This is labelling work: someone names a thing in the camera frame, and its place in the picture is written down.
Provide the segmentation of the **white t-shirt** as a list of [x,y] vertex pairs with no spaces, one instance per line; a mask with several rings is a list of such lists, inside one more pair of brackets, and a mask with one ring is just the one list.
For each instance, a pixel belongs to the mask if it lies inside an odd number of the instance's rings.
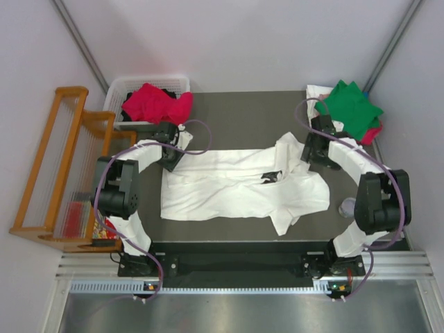
[[[306,98],[325,98],[331,91],[332,87],[325,87],[319,85],[307,85],[306,86]],[[307,116],[311,120],[318,116],[318,112],[315,110],[314,106],[316,104],[315,100],[310,100],[307,102]]]
[[[184,155],[172,172],[162,175],[160,216],[173,221],[268,217],[282,236],[301,216],[327,210],[327,183],[308,164],[288,156],[287,145],[277,145],[281,138],[265,149]],[[271,171],[282,175],[263,185],[263,174]]]

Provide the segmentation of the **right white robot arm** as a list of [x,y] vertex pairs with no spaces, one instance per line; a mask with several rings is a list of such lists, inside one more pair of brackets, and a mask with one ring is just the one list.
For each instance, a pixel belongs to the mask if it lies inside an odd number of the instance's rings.
[[345,132],[336,132],[329,116],[315,117],[308,130],[305,144],[287,134],[277,145],[286,144],[287,155],[297,164],[343,169],[358,186],[354,221],[329,240],[322,259],[307,264],[312,276],[319,278],[327,271],[338,275],[354,266],[363,251],[377,249],[374,241],[384,235],[393,232],[399,237],[411,222],[411,194],[406,171],[392,170],[369,156]]

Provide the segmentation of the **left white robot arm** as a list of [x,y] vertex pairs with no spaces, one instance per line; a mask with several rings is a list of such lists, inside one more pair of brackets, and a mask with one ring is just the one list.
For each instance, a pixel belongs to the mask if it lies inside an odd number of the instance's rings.
[[148,252],[151,239],[137,212],[139,174],[152,164],[174,170],[192,139],[184,125],[162,122],[151,138],[138,141],[117,157],[102,156],[96,162],[90,198],[96,221],[111,223],[122,240],[123,252],[134,257],[133,266],[142,275],[156,270],[157,258]]

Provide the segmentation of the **pink t-shirt in basket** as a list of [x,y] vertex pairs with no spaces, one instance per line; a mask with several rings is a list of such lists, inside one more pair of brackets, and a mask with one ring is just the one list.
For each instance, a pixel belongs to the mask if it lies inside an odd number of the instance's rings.
[[180,125],[188,120],[192,104],[193,94],[185,92],[178,99],[172,99],[154,85],[144,83],[140,89],[133,92],[128,101],[122,104],[133,121],[146,121],[159,124],[167,121]]

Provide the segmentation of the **folded green t-shirt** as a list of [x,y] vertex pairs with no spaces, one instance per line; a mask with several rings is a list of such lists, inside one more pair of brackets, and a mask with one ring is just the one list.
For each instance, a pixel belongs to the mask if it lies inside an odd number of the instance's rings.
[[322,115],[329,114],[332,121],[343,124],[343,131],[357,142],[364,133],[379,120],[383,110],[373,105],[359,89],[356,82],[347,84],[340,80],[322,102],[316,102],[314,108]]

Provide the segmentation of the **folded white t-shirt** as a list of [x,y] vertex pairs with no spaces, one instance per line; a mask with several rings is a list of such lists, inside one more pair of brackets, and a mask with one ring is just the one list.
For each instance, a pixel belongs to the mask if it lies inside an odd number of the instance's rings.
[[[307,85],[306,86],[306,98],[325,98],[331,91],[332,87],[325,87],[319,85]],[[307,102],[307,116],[311,120],[318,116],[318,112],[315,110],[314,106],[316,104],[315,100],[310,100]]]

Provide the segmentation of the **folded pink t-shirt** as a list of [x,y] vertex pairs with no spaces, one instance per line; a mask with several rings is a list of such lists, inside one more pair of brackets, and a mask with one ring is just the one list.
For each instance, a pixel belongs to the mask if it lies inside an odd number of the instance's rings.
[[378,120],[375,125],[372,125],[362,136],[358,142],[364,146],[369,146],[372,144],[373,140],[381,133],[383,129],[383,124]]

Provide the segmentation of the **clear plastic cup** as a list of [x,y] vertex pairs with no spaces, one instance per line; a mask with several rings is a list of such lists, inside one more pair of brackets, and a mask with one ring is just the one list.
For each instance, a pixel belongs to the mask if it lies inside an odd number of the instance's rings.
[[353,218],[355,211],[355,198],[345,198],[339,205],[339,214],[344,218]]

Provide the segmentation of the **white plastic laundry basket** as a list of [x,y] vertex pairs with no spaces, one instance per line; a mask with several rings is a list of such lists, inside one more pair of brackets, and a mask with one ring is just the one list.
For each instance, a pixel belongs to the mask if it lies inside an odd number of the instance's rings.
[[115,129],[143,131],[162,121],[184,124],[193,100],[185,76],[127,76],[111,83],[103,110],[115,114]]

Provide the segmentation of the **colourful book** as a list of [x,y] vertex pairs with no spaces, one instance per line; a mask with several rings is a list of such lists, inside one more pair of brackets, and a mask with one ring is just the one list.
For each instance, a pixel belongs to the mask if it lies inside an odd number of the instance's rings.
[[115,232],[113,224],[108,218],[104,220],[105,226],[100,224],[93,213],[89,217],[89,225],[87,227],[88,235],[95,240],[116,240],[119,236]]

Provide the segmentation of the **wooden rack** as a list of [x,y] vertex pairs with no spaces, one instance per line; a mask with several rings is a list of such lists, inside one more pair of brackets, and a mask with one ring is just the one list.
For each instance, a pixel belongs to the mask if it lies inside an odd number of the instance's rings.
[[59,87],[10,234],[67,253],[110,253],[89,201],[95,164],[112,147],[132,146],[134,131],[114,129],[115,115],[85,109],[88,89]]

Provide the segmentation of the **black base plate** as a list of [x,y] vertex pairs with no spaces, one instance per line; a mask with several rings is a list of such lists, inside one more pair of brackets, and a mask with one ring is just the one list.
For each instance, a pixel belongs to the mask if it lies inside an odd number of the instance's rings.
[[155,242],[149,257],[120,255],[121,278],[156,278],[164,287],[308,287],[314,279],[363,277],[363,259],[339,274],[312,276],[307,264],[322,259],[328,241]]

